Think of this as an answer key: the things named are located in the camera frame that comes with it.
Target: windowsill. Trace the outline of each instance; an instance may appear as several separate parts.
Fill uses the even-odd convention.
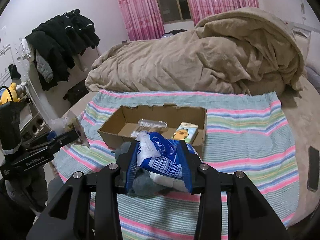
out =
[[[171,22],[164,22],[163,24],[170,24],[170,23],[181,23],[181,22],[193,22],[192,19],[187,19],[187,20],[177,20],[177,21],[171,21]]]

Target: white wall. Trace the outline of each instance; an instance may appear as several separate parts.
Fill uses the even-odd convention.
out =
[[[320,22],[307,0],[258,0],[261,9],[271,12],[284,21],[305,24],[320,30]],[[305,13],[301,10],[304,4]]]
[[[192,20],[164,24],[164,31],[166,33],[170,32],[172,30],[187,30],[188,31],[188,30],[192,30],[194,28],[195,28],[195,25]]]
[[[122,15],[117,0],[11,0],[0,16],[0,47],[19,43],[19,38],[24,38],[42,22],[63,14],[73,9],[80,9],[80,13],[95,23],[97,35],[101,42],[98,46],[99,53],[103,53],[111,46],[128,40]],[[88,48],[83,59],[90,67],[98,57],[97,51]],[[16,62],[18,71],[24,74],[24,68]],[[0,65],[0,72],[8,66]],[[49,92],[41,89],[37,73],[31,72],[32,83],[35,86],[44,108],[50,118],[61,117],[68,110],[68,102],[63,100],[65,93],[76,83],[84,79],[88,73],[81,72],[78,68],[70,71],[69,82],[60,82],[57,87]]]

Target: open cardboard box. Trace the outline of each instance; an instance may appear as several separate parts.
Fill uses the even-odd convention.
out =
[[[207,114],[206,109],[190,106],[121,106],[101,126],[98,133],[110,148],[119,148],[123,142],[133,141],[131,133],[136,129],[140,119],[164,121],[167,128],[160,132],[164,138],[170,139],[181,122],[199,126],[198,133],[192,143],[199,156],[202,156]]]

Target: person's arm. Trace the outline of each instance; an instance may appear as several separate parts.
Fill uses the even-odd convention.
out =
[[[0,239],[25,240],[35,220],[29,200],[20,187],[32,187],[32,197],[44,205],[48,199],[47,182],[40,167],[19,180],[0,180]]]

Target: barcode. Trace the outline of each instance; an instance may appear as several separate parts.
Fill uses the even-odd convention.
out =
[[[153,157],[149,162],[149,166],[169,176],[176,178],[182,177],[181,167],[177,166],[168,158]]]

